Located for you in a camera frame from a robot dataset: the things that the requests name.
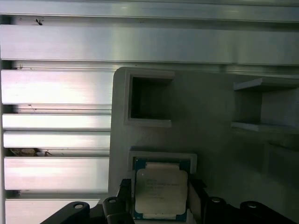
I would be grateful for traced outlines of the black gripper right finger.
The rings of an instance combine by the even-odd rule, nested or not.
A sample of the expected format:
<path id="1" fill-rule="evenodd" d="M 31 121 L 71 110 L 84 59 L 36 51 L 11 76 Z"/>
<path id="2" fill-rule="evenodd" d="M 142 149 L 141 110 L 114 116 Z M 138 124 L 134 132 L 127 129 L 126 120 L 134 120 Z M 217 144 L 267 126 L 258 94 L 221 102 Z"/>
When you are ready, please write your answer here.
<path id="1" fill-rule="evenodd" d="M 256 201 L 242 202 L 239 207 L 224 199 L 209 196 L 199 179 L 189 181 L 189 208 L 198 224 L 293 224 L 294 221 Z"/>

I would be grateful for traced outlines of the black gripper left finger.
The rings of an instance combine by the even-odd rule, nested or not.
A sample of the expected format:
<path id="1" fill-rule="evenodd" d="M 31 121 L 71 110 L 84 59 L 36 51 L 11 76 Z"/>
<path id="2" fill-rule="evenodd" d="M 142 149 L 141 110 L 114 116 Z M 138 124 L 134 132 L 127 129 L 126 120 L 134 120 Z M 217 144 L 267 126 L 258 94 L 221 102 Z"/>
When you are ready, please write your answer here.
<path id="1" fill-rule="evenodd" d="M 43 224 L 132 224 L 131 179 L 123 179 L 116 196 L 91 208 L 88 203 L 67 204 L 42 221 Z"/>

